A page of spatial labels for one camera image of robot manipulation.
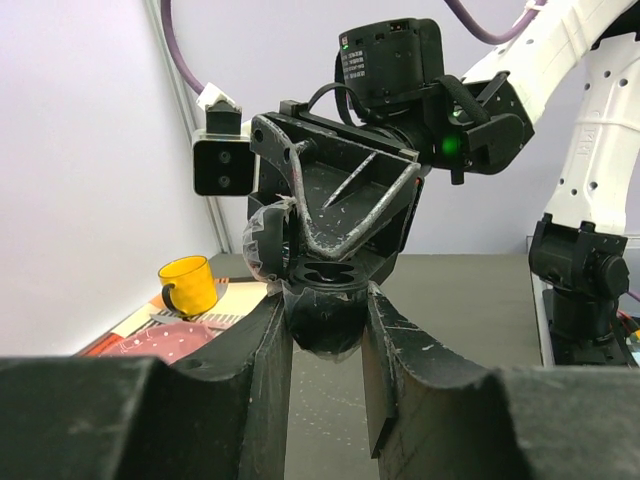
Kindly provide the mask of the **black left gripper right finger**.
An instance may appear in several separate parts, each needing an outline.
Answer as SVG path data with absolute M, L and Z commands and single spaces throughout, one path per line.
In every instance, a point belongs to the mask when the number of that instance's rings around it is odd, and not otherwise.
M 362 367 L 383 479 L 635 479 L 639 373 L 486 368 L 368 291 Z

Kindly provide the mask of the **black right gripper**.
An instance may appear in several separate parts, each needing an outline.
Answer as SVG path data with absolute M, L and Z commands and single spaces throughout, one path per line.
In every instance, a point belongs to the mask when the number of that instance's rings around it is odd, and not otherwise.
M 260 172 L 250 194 L 247 264 L 263 281 L 310 260 L 356 259 L 382 280 L 404 248 L 420 196 L 417 151 L 390 135 L 284 102 L 251 121 Z

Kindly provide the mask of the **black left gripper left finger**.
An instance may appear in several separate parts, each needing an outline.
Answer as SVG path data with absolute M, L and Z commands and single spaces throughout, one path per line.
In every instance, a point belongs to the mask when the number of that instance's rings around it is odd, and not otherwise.
M 5 479 L 280 479 L 292 340 L 267 297 L 174 364 L 5 358 Z

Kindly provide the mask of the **black earbud charging case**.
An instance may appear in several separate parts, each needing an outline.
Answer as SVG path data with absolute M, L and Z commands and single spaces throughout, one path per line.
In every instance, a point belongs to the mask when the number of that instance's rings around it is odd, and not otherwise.
M 284 321 L 298 346 L 340 363 L 360 346 L 368 320 L 368 278 L 358 263 L 301 251 L 295 201 L 284 197 L 248 218 L 242 255 L 251 275 L 280 294 Z

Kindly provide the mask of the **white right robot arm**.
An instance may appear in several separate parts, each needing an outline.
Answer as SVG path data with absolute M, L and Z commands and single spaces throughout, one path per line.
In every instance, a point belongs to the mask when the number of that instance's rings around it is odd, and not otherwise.
M 529 250 L 553 292 L 549 333 L 558 365 L 633 366 L 618 314 L 629 289 L 626 195 L 639 151 L 631 83 L 639 73 L 635 1 L 536 1 L 512 33 L 463 76 L 444 70 L 430 19 L 357 27 L 339 37 L 329 120 L 311 102 L 284 101 L 254 117 L 262 162 L 243 234 L 253 276 L 274 286 L 334 287 L 358 260 L 384 280 L 404 249 L 425 177 L 504 171 L 533 137 L 564 77 L 584 58 L 572 150 Z

